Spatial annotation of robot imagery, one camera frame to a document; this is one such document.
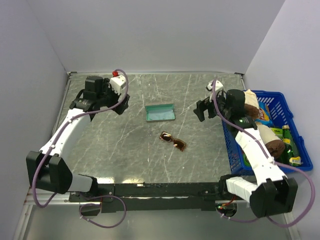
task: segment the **red cap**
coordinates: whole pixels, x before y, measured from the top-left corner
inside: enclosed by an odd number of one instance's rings
[[[119,73],[118,73],[117,71],[113,71],[113,72],[112,72],[112,75],[113,75],[114,77],[118,77],[118,76],[119,76]]]

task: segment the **black metal frame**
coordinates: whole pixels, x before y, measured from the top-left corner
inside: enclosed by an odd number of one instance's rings
[[[200,209],[215,211],[215,201],[230,200],[232,194],[222,190],[222,182],[198,183],[115,183],[99,184],[97,196],[114,195],[121,198],[128,211]],[[100,202],[72,193],[70,202]],[[123,211],[120,201],[102,200],[102,213]]]

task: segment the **gray floor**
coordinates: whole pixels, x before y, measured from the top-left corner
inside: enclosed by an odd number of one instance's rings
[[[235,218],[254,219],[246,203],[238,204]],[[254,223],[237,223],[221,219],[215,211],[164,210],[129,211],[122,224],[104,229],[79,219],[76,205],[34,207],[24,240],[286,240],[288,229],[266,218]],[[100,224],[115,224],[122,212],[100,214]],[[284,222],[283,215],[273,217]]]
[[[88,75],[92,73],[72,73],[60,123]],[[239,75],[158,73],[128,78],[129,108],[122,115],[110,111],[95,116],[67,161],[75,173],[94,176],[99,183],[216,182],[230,173],[221,120],[199,122],[193,109],[209,95],[205,87],[214,78],[226,90],[242,90]],[[176,120],[146,122],[145,104],[157,102],[174,102]],[[161,141],[162,131],[185,141],[186,150]]]

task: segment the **sunglasses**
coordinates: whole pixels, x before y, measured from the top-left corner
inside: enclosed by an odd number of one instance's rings
[[[178,139],[178,138],[173,138],[171,134],[163,131],[159,137],[161,140],[166,141],[167,143],[173,142],[173,145],[177,148],[180,149],[181,152],[183,152],[187,146],[187,144]]]

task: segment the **food package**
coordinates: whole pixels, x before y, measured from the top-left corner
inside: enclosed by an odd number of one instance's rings
[[[278,138],[280,138],[281,140],[284,139],[281,128],[270,127],[270,129],[272,130],[272,132],[274,132],[274,134],[275,134]]]
[[[262,123],[268,127],[272,127],[274,125],[271,120],[269,108],[263,102],[259,102],[259,117],[255,120],[255,122]]]

